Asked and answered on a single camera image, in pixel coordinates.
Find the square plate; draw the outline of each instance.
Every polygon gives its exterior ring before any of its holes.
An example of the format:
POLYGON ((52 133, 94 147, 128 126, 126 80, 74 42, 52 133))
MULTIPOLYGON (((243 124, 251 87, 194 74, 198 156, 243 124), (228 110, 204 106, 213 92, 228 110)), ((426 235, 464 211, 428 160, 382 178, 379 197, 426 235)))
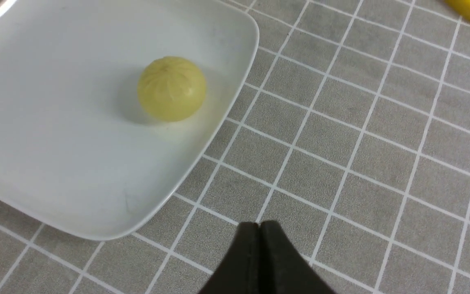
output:
POLYGON ((0 200, 65 232, 142 226, 185 179, 237 98, 259 44, 216 0, 7 0, 0 5, 0 200), (163 56, 197 64, 207 98, 160 123, 136 84, 163 56))

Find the yellow bun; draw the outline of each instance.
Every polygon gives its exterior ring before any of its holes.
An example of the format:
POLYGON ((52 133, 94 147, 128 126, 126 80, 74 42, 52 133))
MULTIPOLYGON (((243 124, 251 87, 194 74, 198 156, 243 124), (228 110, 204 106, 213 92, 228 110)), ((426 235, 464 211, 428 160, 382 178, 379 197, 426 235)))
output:
POLYGON ((193 62, 166 56, 144 69, 137 84, 137 97, 149 115, 162 121, 190 117, 206 98, 206 79, 193 62))

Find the white plate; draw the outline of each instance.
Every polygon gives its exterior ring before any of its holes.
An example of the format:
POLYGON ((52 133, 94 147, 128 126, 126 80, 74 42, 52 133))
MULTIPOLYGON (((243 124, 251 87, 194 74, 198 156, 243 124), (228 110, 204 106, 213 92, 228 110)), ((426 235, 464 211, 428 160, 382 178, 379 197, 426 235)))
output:
POLYGON ((0 200, 70 234, 109 240, 142 226, 183 181, 237 97, 259 30, 216 0, 15 0, 0 14, 0 200), (151 121, 146 65, 183 56, 205 104, 151 121))

